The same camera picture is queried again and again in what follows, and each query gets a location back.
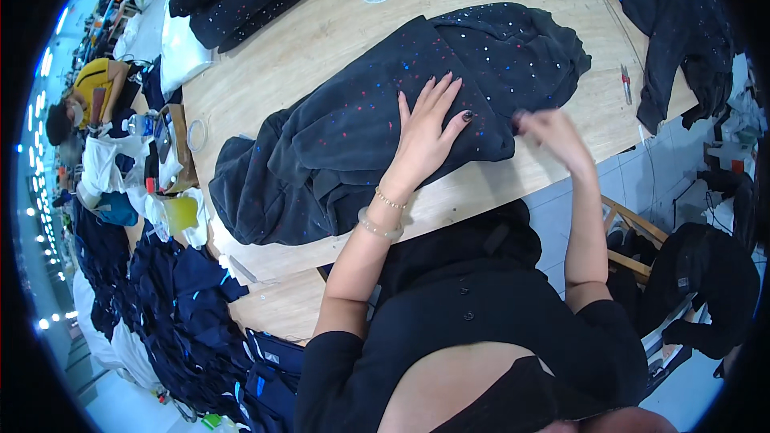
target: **plastic cup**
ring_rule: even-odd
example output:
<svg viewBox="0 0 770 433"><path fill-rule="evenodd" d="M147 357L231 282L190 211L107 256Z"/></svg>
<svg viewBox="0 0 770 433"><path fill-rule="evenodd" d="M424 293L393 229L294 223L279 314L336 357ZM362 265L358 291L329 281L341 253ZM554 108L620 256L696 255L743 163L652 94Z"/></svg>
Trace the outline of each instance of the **plastic cup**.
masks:
<svg viewBox="0 0 770 433"><path fill-rule="evenodd" d="M164 200L163 210L168 220L168 233L172 236L198 225L198 202L192 197Z"/></svg>

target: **wooden chair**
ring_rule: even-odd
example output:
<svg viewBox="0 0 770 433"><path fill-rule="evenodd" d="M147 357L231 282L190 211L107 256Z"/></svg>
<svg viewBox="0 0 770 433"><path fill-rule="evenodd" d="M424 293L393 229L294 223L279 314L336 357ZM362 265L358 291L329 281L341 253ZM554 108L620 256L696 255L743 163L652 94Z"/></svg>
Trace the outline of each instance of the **wooden chair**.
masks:
<svg viewBox="0 0 770 433"><path fill-rule="evenodd" d="M611 200L609 197L602 195L602 203L610 208L609 213L604 217L605 234L610 231L610 227L612 227L615 217L620 216L620 225L624 230L628 231L633 228L638 235L642 235L652 241L652 244L658 249L660 249L661 245L663 245L666 239L669 238L669 235L658 229L655 225L643 217L640 217L638 214L635 214L622 204L618 204ZM607 249L607 256L611 263L625 266L630 269L634 273L634 276L636 276L637 283L647 284L647 280L650 277L650 270L652 269L650 266L643 265L635 259L626 257L615 251L610 251L609 249Z"/></svg>

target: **plastic bottle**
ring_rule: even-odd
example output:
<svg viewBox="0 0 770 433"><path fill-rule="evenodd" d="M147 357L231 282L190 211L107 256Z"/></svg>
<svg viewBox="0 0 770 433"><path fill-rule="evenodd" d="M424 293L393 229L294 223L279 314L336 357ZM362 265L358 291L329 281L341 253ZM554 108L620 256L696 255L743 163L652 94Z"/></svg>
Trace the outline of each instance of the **plastic bottle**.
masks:
<svg viewBox="0 0 770 433"><path fill-rule="evenodd" d="M121 129L132 136L149 137L155 130L155 120L145 115L133 114L128 119L123 119Z"/></svg>

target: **wooden table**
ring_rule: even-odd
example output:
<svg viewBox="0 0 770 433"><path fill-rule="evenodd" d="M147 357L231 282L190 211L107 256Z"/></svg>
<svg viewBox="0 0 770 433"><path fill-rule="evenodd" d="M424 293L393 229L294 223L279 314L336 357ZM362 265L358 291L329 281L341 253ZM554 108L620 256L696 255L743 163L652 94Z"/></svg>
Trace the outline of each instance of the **wooden table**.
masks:
<svg viewBox="0 0 770 433"><path fill-rule="evenodd" d="M207 143L194 158L209 209L213 210L208 183L226 139L238 134L255 138L267 116L311 92L415 16L430 18L493 2L549 10L557 24L577 31L585 51L592 55L592 68L581 77L577 92L563 110L576 123L597 162L640 142L636 109L648 38L623 14L618 0L388 0L381 4L304 0L184 86L187 123L200 119L208 126ZM630 72L632 106L625 102L621 63ZM679 70L669 120L696 104ZM480 214L567 176L543 150L522 138L516 142L510 160L469 163L417 191L406 210L409 224L401 241ZM281 311L293 305L296 309L290 312L296 314L296 331L289 326L290 334L309 337L323 288L314 267L334 262L348 235L293 247L245 246L222 227L215 225L214 230L217 249L236 257L263 281L256 288L281 286ZM239 280L249 282L245 277ZM289 283L296 287L285 287ZM302 287L310 283L313 294ZM307 314L311 321L305 321ZM259 320L262 329L281 334L270 331L269 318Z"/></svg>

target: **gold bracelet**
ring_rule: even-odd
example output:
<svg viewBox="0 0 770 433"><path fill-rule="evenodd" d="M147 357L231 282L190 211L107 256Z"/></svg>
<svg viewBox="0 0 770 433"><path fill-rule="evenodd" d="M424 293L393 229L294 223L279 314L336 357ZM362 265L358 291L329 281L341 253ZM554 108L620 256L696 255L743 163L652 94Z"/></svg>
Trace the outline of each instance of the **gold bracelet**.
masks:
<svg viewBox="0 0 770 433"><path fill-rule="evenodd" d="M374 235L385 237L391 241L395 241L403 235L403 226L401 223L398 224L398 228L394 231L383 231L381 226L375 225L372 221L369 220L369 217L367 217L367 209L369 208L361 207L361 209L358 211L358 224L361 227Z"/></svg>
<svg viewBox="0 0 770 433"><path fill-rule="evenodd" d="M379 197L380 200L385 201L385 204L387 204L390 207L397 207L399 209L406 209L407 208L406 204L396 204L396 203L392 202L390 199L388 199L387 197L383 196L383 194L380 192L380 186L377 186L376 188L374 188L374 192L375 192L375 194L377 194L377 197Z"/></svg>

